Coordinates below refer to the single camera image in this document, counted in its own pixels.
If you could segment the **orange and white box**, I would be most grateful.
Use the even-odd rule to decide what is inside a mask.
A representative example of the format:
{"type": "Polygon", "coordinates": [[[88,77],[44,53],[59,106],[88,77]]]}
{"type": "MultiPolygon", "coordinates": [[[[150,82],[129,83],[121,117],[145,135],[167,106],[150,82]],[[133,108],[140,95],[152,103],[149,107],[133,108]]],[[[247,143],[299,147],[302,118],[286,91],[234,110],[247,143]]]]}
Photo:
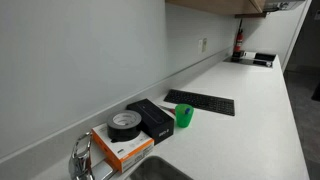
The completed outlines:
{"type": "Polygon", "coordinates": [[[154,140],[143,131],[135,139],[125,142],[112,142],[107,135],[106,124],[94,127],[91,132],[107,162],[121,173],[146,157],[154,147],[154,140]]]}

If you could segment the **black keyboard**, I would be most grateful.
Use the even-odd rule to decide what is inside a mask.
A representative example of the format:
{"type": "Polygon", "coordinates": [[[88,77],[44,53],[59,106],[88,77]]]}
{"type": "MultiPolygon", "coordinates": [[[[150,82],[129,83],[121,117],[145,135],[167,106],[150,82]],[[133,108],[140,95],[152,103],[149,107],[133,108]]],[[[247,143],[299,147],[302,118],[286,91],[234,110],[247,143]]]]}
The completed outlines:
{"type": "Polygon", "coordinates": [[[164,101],[175,104],[188,104],[194,108],[229,116],[235,115],[235,105],[232,99],[171,89],[164,101]]]}

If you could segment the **stainless steel sink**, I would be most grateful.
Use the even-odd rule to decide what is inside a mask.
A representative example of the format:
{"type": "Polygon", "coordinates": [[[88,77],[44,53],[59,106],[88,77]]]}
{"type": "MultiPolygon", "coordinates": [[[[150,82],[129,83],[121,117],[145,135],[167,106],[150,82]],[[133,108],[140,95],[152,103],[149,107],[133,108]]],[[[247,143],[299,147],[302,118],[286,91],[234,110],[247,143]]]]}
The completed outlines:
{"type": "Polygon", "coordinates": [[[193,180],[169,162],[158,156],[150,156],[130,173],[125,180],[193,180]]]}

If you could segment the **range hood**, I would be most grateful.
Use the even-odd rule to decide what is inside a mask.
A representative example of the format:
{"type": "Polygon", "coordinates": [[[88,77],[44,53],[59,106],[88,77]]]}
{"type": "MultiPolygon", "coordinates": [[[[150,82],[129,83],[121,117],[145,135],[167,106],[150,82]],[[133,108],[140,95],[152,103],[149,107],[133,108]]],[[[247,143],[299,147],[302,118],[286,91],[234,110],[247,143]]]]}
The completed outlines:
{"type": "Polygon", "coordinates": [[[289,11],[296,9],[306,0],[266,0],[264,12],[289,11]]]}

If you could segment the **blue pen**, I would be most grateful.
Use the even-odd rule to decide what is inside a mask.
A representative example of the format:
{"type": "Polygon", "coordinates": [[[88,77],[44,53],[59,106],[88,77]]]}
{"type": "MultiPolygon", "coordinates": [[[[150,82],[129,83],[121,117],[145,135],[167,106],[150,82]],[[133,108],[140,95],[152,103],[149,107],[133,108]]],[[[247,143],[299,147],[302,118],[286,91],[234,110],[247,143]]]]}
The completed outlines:
{"type": "Polygon", "coordinates": [[[186,108],[184,113],[189,114],[189,112],[190,112],[190,108],[186,108]]]}

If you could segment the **red handled screwdriver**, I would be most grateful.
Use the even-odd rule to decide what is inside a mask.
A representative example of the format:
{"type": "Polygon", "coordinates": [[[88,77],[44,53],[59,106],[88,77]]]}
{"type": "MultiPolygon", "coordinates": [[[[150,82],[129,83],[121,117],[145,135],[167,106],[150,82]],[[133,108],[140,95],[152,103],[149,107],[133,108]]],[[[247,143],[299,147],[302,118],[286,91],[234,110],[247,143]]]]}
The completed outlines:
{"type": "Polygon", "coordinates": [[[172,108],[168,108],[168,107],[165,107],[165,106],[162,106],[162,105],[158,105],[160,108],[162,108],[163,110],[166,110],[170,113],[172,113],[173,115],[175,115],[175,109],[172,109],[172,108]]]}

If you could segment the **green plastic cup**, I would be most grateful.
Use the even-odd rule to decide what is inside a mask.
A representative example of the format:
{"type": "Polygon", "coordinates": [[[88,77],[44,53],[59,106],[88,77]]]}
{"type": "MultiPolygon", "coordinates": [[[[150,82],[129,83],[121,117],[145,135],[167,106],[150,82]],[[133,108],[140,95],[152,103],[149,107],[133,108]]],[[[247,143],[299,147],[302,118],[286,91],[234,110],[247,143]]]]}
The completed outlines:
{"type": "Polygon", "coordinates": [[[191,122],[191,119],[193,117],[194,108],[191,105],[188,104],[178,104],[175,107],[175,116],[177,125],[181,128],[187,128],[191,122]],[[185,114],[185,109],[190,108],[189,114],[185,114]]]}

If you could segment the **wooden upper cabinet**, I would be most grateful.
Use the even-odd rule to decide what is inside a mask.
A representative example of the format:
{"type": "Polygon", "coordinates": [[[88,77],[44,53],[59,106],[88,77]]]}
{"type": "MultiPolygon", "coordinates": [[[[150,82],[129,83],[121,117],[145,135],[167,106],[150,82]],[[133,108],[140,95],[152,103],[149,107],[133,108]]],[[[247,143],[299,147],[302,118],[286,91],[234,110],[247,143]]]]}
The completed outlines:
{"type": "Polygon", "coordinates": [[[166,3],[236,18],[265,17],[266,0],[165,0],[166,3]]]}

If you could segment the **black duct tape roll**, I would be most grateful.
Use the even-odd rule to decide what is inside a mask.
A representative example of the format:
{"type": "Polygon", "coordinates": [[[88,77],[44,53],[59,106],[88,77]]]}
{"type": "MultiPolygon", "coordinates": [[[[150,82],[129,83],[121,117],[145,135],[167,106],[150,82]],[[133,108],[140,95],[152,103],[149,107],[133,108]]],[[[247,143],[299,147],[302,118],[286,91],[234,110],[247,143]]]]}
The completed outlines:
{"type": "Polygon", "coordinates": [[[107,119],[107,134],[112,142],[125,142],[136,138],[140,132],[141,115],[132,110],[123,110],[107,119]]]}

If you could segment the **black rectangular box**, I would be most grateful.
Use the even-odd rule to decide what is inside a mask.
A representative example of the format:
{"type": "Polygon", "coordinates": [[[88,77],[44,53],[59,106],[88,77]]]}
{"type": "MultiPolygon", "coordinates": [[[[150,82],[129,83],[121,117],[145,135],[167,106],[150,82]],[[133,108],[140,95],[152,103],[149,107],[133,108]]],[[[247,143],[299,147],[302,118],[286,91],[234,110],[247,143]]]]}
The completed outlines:
{"type": "Polygon", "coordinates": [[[157,145],[174,134],[174,119],[149,99],[143,99],[127,106],[141,115],[140,129],[149,135],[157,145]]]}

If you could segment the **chrome faucet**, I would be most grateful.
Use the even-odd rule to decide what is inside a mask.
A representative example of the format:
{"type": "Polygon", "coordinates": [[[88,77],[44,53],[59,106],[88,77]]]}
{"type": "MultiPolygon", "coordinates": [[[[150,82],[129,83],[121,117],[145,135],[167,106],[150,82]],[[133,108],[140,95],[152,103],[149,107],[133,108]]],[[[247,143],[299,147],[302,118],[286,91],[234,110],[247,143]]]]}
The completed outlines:
{"type": "Polygon", "coordinates": [[[109,180],[116,173],[105,160],[92,166],[91,144],[91,132],[77,138],[69,159],[68,170],[71,180],[109,180]]]}

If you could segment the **white wall outlet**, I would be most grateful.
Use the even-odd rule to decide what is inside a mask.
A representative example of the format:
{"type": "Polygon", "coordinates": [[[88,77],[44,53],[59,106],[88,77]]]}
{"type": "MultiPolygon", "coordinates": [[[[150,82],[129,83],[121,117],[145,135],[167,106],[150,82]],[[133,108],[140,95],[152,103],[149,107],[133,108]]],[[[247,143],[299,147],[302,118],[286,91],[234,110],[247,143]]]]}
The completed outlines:
{"type": "Polygon", "coordinates": [[[207,39],[203,38],[198,41],[198,53],[204,53],[207,49],[207,39]]]}

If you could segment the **red fire extinguisher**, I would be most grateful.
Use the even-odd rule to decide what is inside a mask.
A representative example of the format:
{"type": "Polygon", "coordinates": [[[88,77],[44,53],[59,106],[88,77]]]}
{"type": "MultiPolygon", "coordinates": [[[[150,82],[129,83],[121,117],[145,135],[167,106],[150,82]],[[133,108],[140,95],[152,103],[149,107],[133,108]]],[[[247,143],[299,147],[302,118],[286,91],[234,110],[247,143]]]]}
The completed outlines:
{"type": "Polygon", "coordinates": [[[243,52],[241,51],[241,46],[242,46],[243,39],[244,39],[243,28],[242,28],[242,25],[239,25],[238,33],[235,40],[235,46],[232,54],[233,58],[240,58],[242,56],[243,52]]]}

